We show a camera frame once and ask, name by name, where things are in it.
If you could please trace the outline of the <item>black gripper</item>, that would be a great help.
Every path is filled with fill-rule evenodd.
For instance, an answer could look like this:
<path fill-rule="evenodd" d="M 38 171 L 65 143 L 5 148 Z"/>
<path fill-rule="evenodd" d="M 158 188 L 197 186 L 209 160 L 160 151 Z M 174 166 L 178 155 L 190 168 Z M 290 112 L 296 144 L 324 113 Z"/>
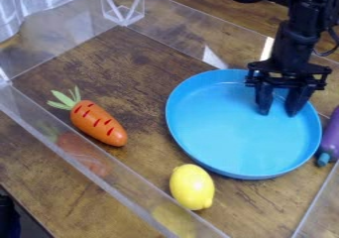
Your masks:
<path fill-rule="evenodd" d="M 328 66 L 309 63 L 318 35 L 304 36 L 284 21 L 278 24 L 269 58 L 248 64 L 245 85 L 254 87 L 257 112 L 268 114 L 273 88 L 290 88 L 284 101 L 285 113 L 293 117 L 314 90 L 322 90 Z"/>

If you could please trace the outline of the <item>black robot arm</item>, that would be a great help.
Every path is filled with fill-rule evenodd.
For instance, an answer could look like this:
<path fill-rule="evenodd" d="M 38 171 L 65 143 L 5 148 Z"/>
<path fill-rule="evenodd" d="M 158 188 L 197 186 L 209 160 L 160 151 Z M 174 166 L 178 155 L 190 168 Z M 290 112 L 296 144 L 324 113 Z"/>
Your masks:
<path fill-rule="evenodd" d="M 257 112 L 268 114 L 272 91 L 286 88 L 284 110 L 294 116 L 316 90 L 325 87 L 330 68 L 309 63 L 320 35 L 326 32 L 334 40 L 334 47 L 324 57 L 339 48 L 339 36 L 333 27 L 339 22 L 339 0 L 289 0 L 288 19 L 278 24 L 269 58 L 248 64 L 246 86 L 254 88 Z"/>

